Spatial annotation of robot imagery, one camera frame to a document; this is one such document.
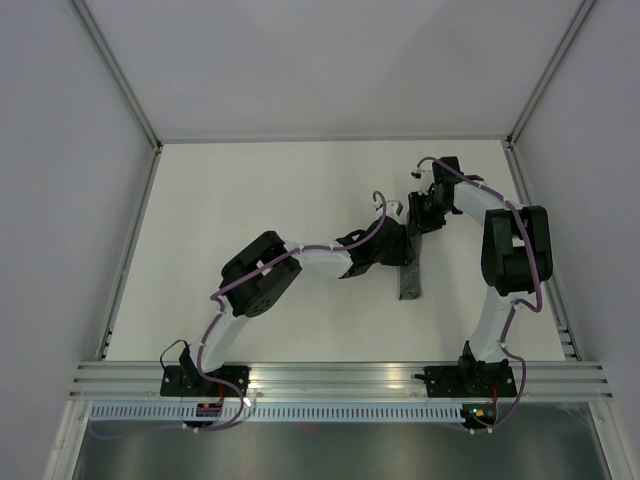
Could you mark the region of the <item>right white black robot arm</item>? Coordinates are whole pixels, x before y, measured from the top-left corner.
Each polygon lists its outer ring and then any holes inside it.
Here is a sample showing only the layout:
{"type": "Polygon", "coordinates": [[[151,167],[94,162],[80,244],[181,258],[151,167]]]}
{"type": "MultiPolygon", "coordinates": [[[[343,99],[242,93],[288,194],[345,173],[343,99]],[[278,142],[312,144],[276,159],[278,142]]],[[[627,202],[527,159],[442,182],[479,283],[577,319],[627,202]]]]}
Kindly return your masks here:
{"type": "Polygon", "coordinates": [[[456,364],[428,366],[418,374],[430,398],[514,398],[507,337],[518,309],[543,306],[542,285],[553,273],[548,213],[522,206],[465,175],[455,156],[423,158],[433,181],[408,196],[408,235],[417,249],[424,235],[440,230],[449,214],[466,214],[482,228],[480,268],[487,293],[477,327],[456,364]]]}

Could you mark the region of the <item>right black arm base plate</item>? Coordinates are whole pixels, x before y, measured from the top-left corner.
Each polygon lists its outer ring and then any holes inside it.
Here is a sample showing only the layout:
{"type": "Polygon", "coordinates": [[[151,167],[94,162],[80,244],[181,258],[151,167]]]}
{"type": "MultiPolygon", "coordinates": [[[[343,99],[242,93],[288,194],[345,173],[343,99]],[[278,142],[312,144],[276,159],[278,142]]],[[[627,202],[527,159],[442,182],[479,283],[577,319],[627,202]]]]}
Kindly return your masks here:
{"type": "Polygon", "coordinates": [[[457,366],[425,367],[414,379],[421,381],[427,397],[435,398],[515,398],[517,386],[507,364],[489,364],[464,370],[457,366]]]}

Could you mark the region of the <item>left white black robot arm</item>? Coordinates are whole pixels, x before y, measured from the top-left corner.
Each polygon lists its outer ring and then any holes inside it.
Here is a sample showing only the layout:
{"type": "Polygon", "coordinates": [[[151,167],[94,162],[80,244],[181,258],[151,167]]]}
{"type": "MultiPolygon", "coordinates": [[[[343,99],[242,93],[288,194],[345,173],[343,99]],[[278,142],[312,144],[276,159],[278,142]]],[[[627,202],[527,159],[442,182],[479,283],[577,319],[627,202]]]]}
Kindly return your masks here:
{"type": "Polygon", "coordinates": [[[412,227],[382,214],[366,230],[355,230],[330,244],[302,245],[266,231],[222,269],[212,300],[218,310],[201,339],[180,356],[184,385],[206,396],[218,384],[217,370],[252,318],[275,306],[302,274],[324,280],[351,279],[374,265],[404,267],[416,259],[412,227]]]}

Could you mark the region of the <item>grey cloth napkin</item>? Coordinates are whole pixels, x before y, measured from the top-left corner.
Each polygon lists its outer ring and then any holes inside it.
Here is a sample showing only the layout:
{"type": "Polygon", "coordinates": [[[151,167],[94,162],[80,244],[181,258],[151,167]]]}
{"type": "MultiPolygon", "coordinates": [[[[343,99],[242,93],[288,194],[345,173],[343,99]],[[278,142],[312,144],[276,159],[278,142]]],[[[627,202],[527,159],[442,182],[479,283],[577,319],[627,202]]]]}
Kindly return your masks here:
{"type": "Polygon", "coordinates": [[[422,236],[409,238],[408,262],[398,268],[398,299],[400,301],[417,300],[422,295],[421,284],[422,236]]]}

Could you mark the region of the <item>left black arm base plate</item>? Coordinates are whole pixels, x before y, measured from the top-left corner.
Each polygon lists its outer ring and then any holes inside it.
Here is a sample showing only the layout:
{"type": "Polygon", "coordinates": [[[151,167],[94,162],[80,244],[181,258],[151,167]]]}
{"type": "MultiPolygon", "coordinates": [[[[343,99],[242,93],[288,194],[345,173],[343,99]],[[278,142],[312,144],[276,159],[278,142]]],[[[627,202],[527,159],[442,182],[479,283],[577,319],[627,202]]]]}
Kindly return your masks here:
{"type": "MultiPolygon", "coordinates": [[[[250,368],[245,365],[223,365],[210,372],[209,376],[225,381],[236,387],[242,394],[247,393],[250,383],[250,368]]],[[[160,387],[161,397],[222,397],[238,398],[236,390],[226,384],[206,380],[199,374],[190,379],[180,366],[167,366],[163,372],[160,387]]]]}

